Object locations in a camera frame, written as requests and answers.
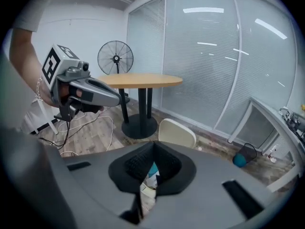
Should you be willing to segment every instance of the hand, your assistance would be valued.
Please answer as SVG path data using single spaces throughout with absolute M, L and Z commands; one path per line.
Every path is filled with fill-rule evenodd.
M 81 97 L 81 94 L 82 94 L 82 91 L 80 89 L 77 89 L 76 95 L 78 97 Z M 69 95 L 69 85 L 62 85 L 60 88 L 60 98 L 67 97 L 68 95 Z M 58 108 L 58 106 L 52 101 L 51 93 L 50 93 L 46 83 L 44 82 L 44 80 L 42 80 L 40 83 L 40 97 L 48 105 Z

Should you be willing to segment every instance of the white wall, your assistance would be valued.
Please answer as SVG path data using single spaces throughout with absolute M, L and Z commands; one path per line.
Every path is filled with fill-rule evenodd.
M 105 7 L 103 0 L 54 0 L 45 10 L 33 45 L 43 62 L 53 43 L 69 47 L 89 63 L 92 77 L 104 73 L 97 63 L 100 48 L 109 41 L 126 42 L 123 11 Z

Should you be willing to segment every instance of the wooden tabletop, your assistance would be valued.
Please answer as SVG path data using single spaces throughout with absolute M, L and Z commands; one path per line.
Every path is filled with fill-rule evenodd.
M 103 75 L 98 78 L 113 88 L 158 88 L 176 86 L 183 82 L 182 78 L 154 73 L 123 73 Z

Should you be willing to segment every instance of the person's arm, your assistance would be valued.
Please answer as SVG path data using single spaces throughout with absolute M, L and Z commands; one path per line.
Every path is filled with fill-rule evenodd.
M 10 61 L 26 84 L 36 92 L 42 66 L 31 43 L 31 37 L 31 31 L 18 28 L 13 30 L 10 42 Z M 67 96 L 68 94 L 69 88 L 67 86 L 61 88 L 61 96 Z M 48 105 L 55 106 L 44 81 L 40 84 L 40 96 Z
M 10 42 L 10 61 L 27 85 L 36 92 L 37 81 L 41 75 L 41 64 L 31 43 L 32 32 L 37 31 L 43 11 L 51 0 L 30 0 L 13 24 Z M 63 87 L 61 96 L 68 95 L 68 88 Z M 51 94 L 42 81 L 40 85 L 41 98 L 54 106 Z

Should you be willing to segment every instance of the wooden floor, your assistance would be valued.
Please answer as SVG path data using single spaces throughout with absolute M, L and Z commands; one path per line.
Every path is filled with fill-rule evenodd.
M 129 116 L 137 114 L 139 112 L 138 102 L 131 100 L 127 104 L 127 109 Z M 84 113 L 79 113 L 74 118 L 75 121 L 71 122 L 71 130 L 69 136 L 79 130 L 79 128 L 73 129 L 74 127 L 94 120 L 98 115 L 105 117 L 99 118 L 95 122 L 84 126 L 78 133 L 68 139 L 66 145 L 61 150 L 59 150 L 60 152 L 73 151 L 79 155 L 105 152 L 111 141 L 112 125 L 113 135 L 109 150 L 122 148 L 124 146 L 136 144 L 142 141 L 158 140 L 158 130 L 151 137 L 141 140 L 134 140 L 125 136 L 121 130 L 123 117 L 120 106 L 113 107 L 110 109 L 105 108 L 103 113 L 87 113 L 85 117 L 80 118 L 83 115 Z M 189 127 L 191 130 L 194 131 L 197 137 L 197 143 L 194 148 L 197 148 L 202 152 L 210 153 L 212 155 L 218 156 L 231 162 L 235 153 L 240 150 L 239 146 L 230 144 L 227 142 L 227 140 L 220 138 L 219 136 L 212 135 L 194 125 L 179 120 L 156 109 L 152 110 L 152 115 L 158 123 L 160 123 L 164 118 L 171 118 Z M 61 126 L 60 130 L 66 130 L 67 126 L 63 121 L 55 123 L 55 127 L 58 128 L 59 125 L 62 123 L 63 125 Z M 47 127 L 46 129 L 40 131 L 38 136 L 44 137 L 51 141 L 61 141 L 65 138 L 66 132 L 58 133 L 57 135 L 55 135 L 51 128 Z M 62 156 L 71 156 L 71 153 L 65 153 Z M 292 167 L 293 165 L 291 164 L 291 162 L 281 160 L 278 160 L 275 164 L 273 164 L 267 157 L 262 156 L 260 153 L 258 153 L 257 158 L 247 164 L 243 168 L 243 170 L 248 174 L 254 176 L 256 179 L 260 180 L 263 184 L 267 186 L 272 182 L 276 181 L 281 176 L 283 176 L 285 173 L 287 173 Z M 295 181 L 281 188 L 278 191 L 278 194 L 290 189 L 294 185 L 294 183 Z

